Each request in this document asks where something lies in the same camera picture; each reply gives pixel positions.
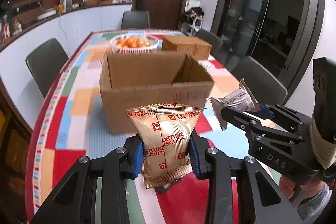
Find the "person's right hand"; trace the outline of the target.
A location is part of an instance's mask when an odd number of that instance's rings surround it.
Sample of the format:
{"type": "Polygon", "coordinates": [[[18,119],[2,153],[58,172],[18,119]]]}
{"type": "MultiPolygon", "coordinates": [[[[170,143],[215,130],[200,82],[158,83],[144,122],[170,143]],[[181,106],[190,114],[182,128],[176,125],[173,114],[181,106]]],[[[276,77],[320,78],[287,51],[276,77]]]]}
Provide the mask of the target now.
{"type": "MultiPolygon", "coordinates": [[[[297,207],[297,212],[303,223],[313,223],[322,213],[329,203],[333,186],[333,183],[327,184],[321,180],[313,180],[309,184],[300,185],[305,195],[297,207]]],[[[281,175],[279,187],[288,199],[293,197],[295,182],[281,175]]]]}

